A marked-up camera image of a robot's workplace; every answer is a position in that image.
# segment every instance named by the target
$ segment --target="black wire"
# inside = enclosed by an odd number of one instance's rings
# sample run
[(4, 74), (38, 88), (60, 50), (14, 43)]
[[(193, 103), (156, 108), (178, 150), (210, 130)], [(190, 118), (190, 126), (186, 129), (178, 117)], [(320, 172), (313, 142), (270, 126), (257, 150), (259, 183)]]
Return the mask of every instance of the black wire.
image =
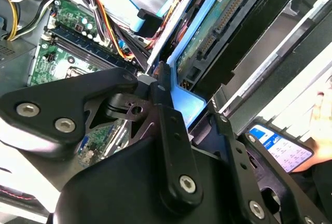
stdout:
[(31, 27), (33, 27), (33, 26), (37, 23), (37, 20), (38, 20), (40, 14), (42, 14), (43, 7), (45, 6), (45, 4), (46, 4), (47, 2), (49, 2), (49, 0), (43, 0), (43, 1), (40, 3), (40, 5), (39, 5), (39, 7), (38, 7), (38, 10), (37, 10), (37, 13), (36, 13), (35, 17), (32, 19), (32, 21), (31, 21), (27, 26), (25, 26), (25, 27), (23, 27), (22, 29), (18, 30), (17, 33), (16, 33), (16, 35), (22, 34), (23, 32), (25, 32), (25, 31), (31, 29)]
[(19, 3), (14, 3), (15, 8), (16, 8), (16, 13), (17, 13), (17, 23), (20, 23), (21, 20), (21, 6)]
[[(94, 17), (96, 20), (98, 32), (101, 38), (103, 38), (104, 35), (104, 20), (102, 17), (102, 12), (100, 8), (97, 8), (96, 10), (93, 10), (93, 8), (97, 5), (96, 0), (83, 0), (83, 2), (89, 6), (89, 8), (92, 8), (92, 11), (94, 13)], [(134, 38), (132, 38), (125, 30), (121, 29), (108, 15), (109, 23), (112, 27), (112, 29), (115, 31), (115, 34), (123, 40), (130, 51), (134, 54), (137, 61), (142, 64), (146, 63), (147, 59), (150, 56), (150, 53), (143, 47), (141, 44), (139, 44)]]
[(102, 41), (106, 39), (103, 27), (103, 19), (100, 10), (97, 7), (96, 0), (88, 0), (88, 6), (91, 8), (97, 25), (98, 34)]

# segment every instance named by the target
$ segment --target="finger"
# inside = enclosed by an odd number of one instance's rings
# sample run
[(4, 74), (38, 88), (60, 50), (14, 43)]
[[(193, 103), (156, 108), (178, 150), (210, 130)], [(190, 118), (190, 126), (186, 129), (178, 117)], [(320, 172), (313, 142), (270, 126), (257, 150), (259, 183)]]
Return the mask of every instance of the finger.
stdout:
[(311, 122), (318, 121), (320, 119), (322, 102), (323, 102), (323, 95), (322, 94), (317, 95), (315, 104), (312, 109)]
[(332, 121), (332, 89), (324, 91), (324, 97), (321, 105), (321, 120)]

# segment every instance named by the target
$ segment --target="orange wire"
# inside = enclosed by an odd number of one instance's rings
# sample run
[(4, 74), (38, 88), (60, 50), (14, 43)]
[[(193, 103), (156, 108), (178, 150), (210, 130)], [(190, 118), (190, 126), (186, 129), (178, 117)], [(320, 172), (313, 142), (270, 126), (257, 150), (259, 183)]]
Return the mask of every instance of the orange wire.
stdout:
[(104, 8), (104, 6), (102, 5), (102, 3), (100, 2), (100, 0), (97, 0), (97, 3), (98, 3), (98, 6), (100, 7), (101, 11), (102, 11), (102, 14), (103, 14), (103, 19), (104, 19), (104, 22), (105, 22), (105, 25), (106, 25), (106, 29), (107, 29), (107, 32), (110, 36), (110, 38), (112, 39), (112, 42), (114, 43), (114, 46), (116, 47), (118, 53), (123, 57), (123, 58), (127, 58), (127, 59), (133, 59), (135, 56), (133, 54), (130, 54), (130, 55), (127, 55), (127, 54), (124, 54), (123, 51), (120, 49), (118, 43), (117, 43), (117, 38), (115, 37), (115, 34), (112, 30), (112, 27), (110, 26), (110, 23), (109, 23), (109, 20), (107, 18), (107, 15), (106, 15), (106, 10)]

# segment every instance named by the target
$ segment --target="black connector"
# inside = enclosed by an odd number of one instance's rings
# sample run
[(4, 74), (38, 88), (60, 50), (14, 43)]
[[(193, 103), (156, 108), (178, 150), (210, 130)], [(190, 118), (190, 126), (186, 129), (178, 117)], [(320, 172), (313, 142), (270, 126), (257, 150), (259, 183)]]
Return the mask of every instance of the black connector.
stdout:
[(152, 38), (159, 27), (161, 26), (163, 19), (150, 11), (140, 9), (137, 16), (144, 20), (144, 23), (139, 31), (135, 32), (135, 35), (146, 38)]

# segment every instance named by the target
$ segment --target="hand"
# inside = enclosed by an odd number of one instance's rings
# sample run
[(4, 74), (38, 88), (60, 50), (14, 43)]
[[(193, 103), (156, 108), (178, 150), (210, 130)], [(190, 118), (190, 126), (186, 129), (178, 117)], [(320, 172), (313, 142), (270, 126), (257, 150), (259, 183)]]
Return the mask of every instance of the hand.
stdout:
[(332, 89), (319, 93), (312, 110), (310, 121), (312, 139), (305, 142), (314, 156), (294, 172), (305, 171), (311, 166), (332, 160)]
[(332, 150), (332, 89), (317, 96), (312, 110), (310, 133), (315, 141), (315, 149), (319, 152)]

